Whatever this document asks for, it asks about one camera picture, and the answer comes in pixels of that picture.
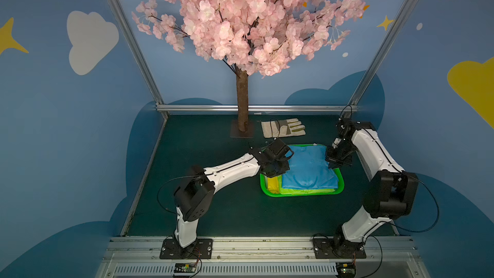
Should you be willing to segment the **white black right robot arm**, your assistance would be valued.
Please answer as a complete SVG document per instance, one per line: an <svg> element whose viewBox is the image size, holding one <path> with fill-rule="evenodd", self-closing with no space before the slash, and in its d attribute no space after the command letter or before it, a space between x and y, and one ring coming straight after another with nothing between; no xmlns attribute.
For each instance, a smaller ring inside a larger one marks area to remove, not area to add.
<svg viewBox="0 0 494 278"><path fill-rule="evenodd" d="M336 127L338 136L325 152L329 168L351 165L351 155L356 153L369 175L362 206L338 226L331 243L336 256L350 258L359 255L368 236L383 224L410 214L418 177L396 163L372 123L339 118Z"/></svg>

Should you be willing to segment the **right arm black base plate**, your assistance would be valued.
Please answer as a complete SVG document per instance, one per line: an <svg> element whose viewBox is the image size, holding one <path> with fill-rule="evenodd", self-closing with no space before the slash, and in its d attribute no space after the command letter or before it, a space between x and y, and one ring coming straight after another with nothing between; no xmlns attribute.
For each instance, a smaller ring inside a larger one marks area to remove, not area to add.
<svg viewBox="0 0 494 278"><path fill-rule="evenodd" d="M328 238L315 238L313 248L317 259L366 259L363 243L345 239L334 241Z"/></svg>

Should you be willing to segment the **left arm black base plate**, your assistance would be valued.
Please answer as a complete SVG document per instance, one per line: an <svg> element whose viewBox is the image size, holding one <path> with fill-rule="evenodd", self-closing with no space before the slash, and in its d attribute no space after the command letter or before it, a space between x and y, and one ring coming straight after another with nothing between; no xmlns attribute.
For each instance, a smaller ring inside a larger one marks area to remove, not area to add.
<svg viewBox="0 0 494 278"><path fill-rule="evenodd" d="M211 259L213 240L197 239L194 243L183 248L177 239L166 238L162 243L160 259Z"/></svg>

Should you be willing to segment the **green plastic basket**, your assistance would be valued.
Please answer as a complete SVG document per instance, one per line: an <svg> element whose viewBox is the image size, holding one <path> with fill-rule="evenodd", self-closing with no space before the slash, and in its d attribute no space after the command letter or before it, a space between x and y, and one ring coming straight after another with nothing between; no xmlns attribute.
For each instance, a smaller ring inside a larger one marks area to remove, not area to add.
<svg viewBox="0 0 494 278"><path fill-rule="evenodd" d="M336 172L336 174L338 176L338 179L339 179L338 189L336 189L336 192L335 193L333 193L333 194L326 194L326 195L340 194L341 192L343 192L343 190L345 188L345 183L344 183L344 180L343 180L343 177L342 177L342 173L340 172L340 170L339 169L333 169L333 171ZM265 193L267 196L272 197L272 198L296 197L296 196L289 196L289 195L281 195L281 194L271 194L271 193L269 193L269 191L266 188L265 177L266 176L261 175L261 189L262 189L263 193ZM304 196L321 196L321 195L304 195Z"/></svg>

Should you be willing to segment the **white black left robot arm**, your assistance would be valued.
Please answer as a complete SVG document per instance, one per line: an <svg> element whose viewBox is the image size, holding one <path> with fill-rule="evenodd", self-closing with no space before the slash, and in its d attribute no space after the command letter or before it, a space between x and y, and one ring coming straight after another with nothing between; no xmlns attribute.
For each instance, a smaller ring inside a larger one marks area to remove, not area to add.
<svg viewBox="0 0 494 278"><path fill-rule="evenodd" d="M264 148L249 148L240 158L215 167L194 167L174 192L176 230L174 238L181 248L197 240L199 219L208 211L214 195L239 180L257 175L274 178L289 171L294 150L281 139Z"/></svg>

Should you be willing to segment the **lime green raincoat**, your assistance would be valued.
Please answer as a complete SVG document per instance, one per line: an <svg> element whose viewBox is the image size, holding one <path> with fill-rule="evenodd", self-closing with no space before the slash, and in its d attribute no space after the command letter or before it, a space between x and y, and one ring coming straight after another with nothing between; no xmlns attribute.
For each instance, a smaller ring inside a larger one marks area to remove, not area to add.
<svg viewBox="0 0 494 278"><path fill-rule="evenodd" d="M285 189L279 188L279 194L289 196L304 196L304 195L326 195L333 194L336 189Z"/></svg>

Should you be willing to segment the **large yellow raincoat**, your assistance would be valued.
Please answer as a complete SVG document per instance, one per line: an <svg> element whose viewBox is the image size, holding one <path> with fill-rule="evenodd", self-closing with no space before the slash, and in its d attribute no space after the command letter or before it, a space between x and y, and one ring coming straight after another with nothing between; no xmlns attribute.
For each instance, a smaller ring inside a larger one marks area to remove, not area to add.
<svg viewBox="0 0 494 278"><path fill-rule="evenodd" d="M271 194L280 194L280 178L281 176L265 178L266 188Z"/></svg>

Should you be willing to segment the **blue raincoat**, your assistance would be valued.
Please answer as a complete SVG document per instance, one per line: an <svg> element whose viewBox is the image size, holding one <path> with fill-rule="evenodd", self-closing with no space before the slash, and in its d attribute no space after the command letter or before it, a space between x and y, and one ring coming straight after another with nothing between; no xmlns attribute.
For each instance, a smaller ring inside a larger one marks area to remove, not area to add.
<svg viewBox="0 0 494 278"><path fill-rule="evenodd" d="M339 179L325 160L325 145L291 145L294 155L289 171L282 175L284 190L336 190Z"/></svg>

